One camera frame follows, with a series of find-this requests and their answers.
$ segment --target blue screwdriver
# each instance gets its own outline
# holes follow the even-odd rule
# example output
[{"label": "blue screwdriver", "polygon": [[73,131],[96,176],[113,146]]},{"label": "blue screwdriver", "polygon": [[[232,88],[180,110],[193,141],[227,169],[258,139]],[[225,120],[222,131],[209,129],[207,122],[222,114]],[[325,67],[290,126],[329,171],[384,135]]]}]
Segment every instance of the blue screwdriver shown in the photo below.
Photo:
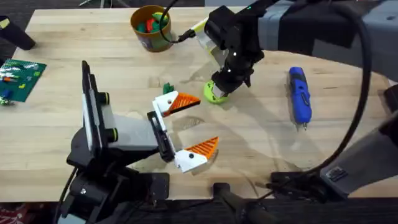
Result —
[{"label": "blue screwdriver", "polygon": [[307,79],[305,78],[303,69],[300,67],[290,68],[289,78],[294,120],[296,124],[302,124],[304,129],[307,130],[307,124],[310,122],[312,116]]}]

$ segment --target wooden table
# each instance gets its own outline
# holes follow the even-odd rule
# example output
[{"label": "wooden table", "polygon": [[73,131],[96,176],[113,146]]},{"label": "wooden table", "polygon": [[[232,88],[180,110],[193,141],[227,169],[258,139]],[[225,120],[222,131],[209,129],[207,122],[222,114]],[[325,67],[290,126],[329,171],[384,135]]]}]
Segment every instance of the wooden table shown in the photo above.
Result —
[{"label": "wooden table", "polygon": [[[98,88],[111,95],[116,114],[146,118],[151,101],[170,82],[181,92],[203,98],[203,84],[214,68],[195,39],[162,53],[144,50],[129,18],[135,9],[38,10],[27,32],[37,41],[14,58],[48,65],[26,103],[0,108],[0,202],[55,201],[72,167],[65,162],[70,141],[82,126],[81,61],[87,60]],[[211,8],[171,10],[172,29],[182,34]],[[308,169],[333,152],[356,108],[361,72],[316,58],[265,52],[255,65],[252,87],[239,88],[227,103],[200,106],[166,119],[174,143],[191,146],[219,136],[211,164],[182,174],[159,155],[133,164],[139,171],[169,172],[170,198],[209,198],[214,182],[228,182],[243,197],[258,197],[276,170]],[[297,132],[289,115],[287,70],[307,74],[313,109],[307,131]],[[387,116],[381,91],[385,78],[374,75],[366,112],[354,140]],[[357,191],[355,197],[398,195],[389,179]]]}]

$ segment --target orange gripper pad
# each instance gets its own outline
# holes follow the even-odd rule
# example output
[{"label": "orange gripper pad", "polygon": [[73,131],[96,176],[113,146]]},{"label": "orange gripper pad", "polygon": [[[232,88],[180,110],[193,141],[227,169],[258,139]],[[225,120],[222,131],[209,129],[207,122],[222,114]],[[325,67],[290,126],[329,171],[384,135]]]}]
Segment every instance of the orange gripper pad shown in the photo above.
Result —
[{"label": "orange gripper pad", "polygon": [[199,98],[189,94],[179,93],[171,107],[166,112],[164,112],[164,116],[168,116],[172,113],[179,112],[198,104],[200,104]]},{"label": "orange gripper pad", "polygon": [[214,137],[195,146],[186,148],[185,150],[206,156],[207,159],[210,159],[210,157],[216,151],[217,144],[218,137]]}]

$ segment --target cable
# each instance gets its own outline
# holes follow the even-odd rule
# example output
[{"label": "cable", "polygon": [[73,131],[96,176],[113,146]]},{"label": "cable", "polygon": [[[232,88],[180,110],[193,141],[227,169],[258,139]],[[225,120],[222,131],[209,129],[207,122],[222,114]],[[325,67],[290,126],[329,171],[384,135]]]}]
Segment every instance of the cable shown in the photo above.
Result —
[{"label": "cable", "polygon": [[60,200],[58,201],[57,207],[55,209],[54,218],[52,220],[53,224],[57,224],[57,222],[58,222],[58,218],[60,216],[61,204],[63,202],[63,199],[65,198],[65,195],[67,194],[68,187],[69,187],[70,183],[72,182],[73,177],[76,175],[76,172],[77,172],[77,167],[73,168],[72,173],[70,174],[67,183],[63,187],[63,190],[62,190],[62,193],[60,196]]},{"label": "cable", "polygon": [[[371,38],[369,36],[369,32],[362,21],[362,18],[357,15],[354,11],[350,8],[340,5],[340,4],[330,4],[331,9],[334,10],[337,14],[343,16],[344,18],[350,20],[356,27],[357,33],[359,35],[359,39],[361,41],[361,50],[362,50],[362,84],[361,84],[361,93],[359,95],[358,105],[354,114],[354,118],[347,130],[346,135],[344,136],[343,140],[341,141],[340,145],[337,147],[336,151],[325,161],[323,161],[320,165],[307,170],[300,174],[298,177],[289,179],[279,187],[286,186],[287,184],[291,183],[294,180],[302,178],[305,175],[312,174],[314,172],[319,172],[324,167],[330,165],[345,149],[349,140],[353,137],[356,128],[358,127],[359,122],[361,121],[366,102],[368,100],[368,93],[369,93],[369,86],[371,82],[371,72],[372,72],[372,51],[371,51]],[[269,193],[259,197],[257,201],[261,201],[266,197],[272,195],[274,190],[271,190]]]},{"label": "cable", "polygon": [[124,223],[124,224],[130,223],[130,220],[131,220],[131,218],[132,218],[132,214],[134,214],[134,212],[136,212],[136,211],[139,211],[139,208],[140,208],[144,203],[145,203],[145,202],[137,202],[137,203],[135,204],[134,208],[132,208],[132,209],[128,212],[127,219],[126,219],[126,221],[124,221],[123,223]]},{"label": "cable", "polygon": [[182,35],[180,35],[180,36],[178,37],[178,40],[169,40],[169,39],[166,38],[166,36],[164,35],[163,30],[162,30],[162,29],[163,29],[162,24],[163,24],[164,17],[167,15],[167,13],[169,12],[170,8],[173,7],[174,4],[175,4],[177,1],[178,1],[178,0],[173,0],[173,1],[166,7],[166,9],[164,10],[164,12],[163,12],[163,14],[162,14],[162,17],[160,17],[160,21],[159,21],[160,35],[162,36],[162,38],[163,38],[164,40],[166,40],[167,42],[169,42],[169,43],[171,43],[171,44],[178,44],[178,43],[183,42],[184,40],[187,40],[188,38],[193,38],[193,37],[196,36],[195,31],[194,31],[194,30],[191,30],[191,29],[185,31]]},{"label": "cable", "polygon": [[220,201],[221,203],[224,205],[224,207],[227,209],[228,211],[228,216],[232,221],[232,224],[238,224],[237,221],[237,214],[234,213],[233,209],[228,205],[228,203],[226,203],[226,201],[220,197]]}]

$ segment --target dark floor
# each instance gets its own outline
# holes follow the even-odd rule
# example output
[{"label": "dark floor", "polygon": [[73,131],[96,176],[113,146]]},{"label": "dark floor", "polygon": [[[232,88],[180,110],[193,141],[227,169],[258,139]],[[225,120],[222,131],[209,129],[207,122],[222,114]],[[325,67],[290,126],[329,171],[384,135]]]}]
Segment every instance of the dark floor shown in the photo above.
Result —
[{"label": "dark floor", "polygon": [[[132,7],[145,4],[165,5],[166,0],[130,0]],[[34,9],[77,8],[80,0],[0,0],[0,15],[7,15],[25,28]],[[89,4],[86,7],[97,7]],[[180,0],[178,6],[203,6],[204,0]],[[0,58],[10,58],[15,48],[0,39]],[[291,223],[398,223],[398,198],[353,199],[343,203],[319,205],[311,202],[266,200],[265,204],[275,216]],[[232,223],[228,211],[221,203],[191,208],[180,213],[127,212],[128,219],[121,223]]]}]

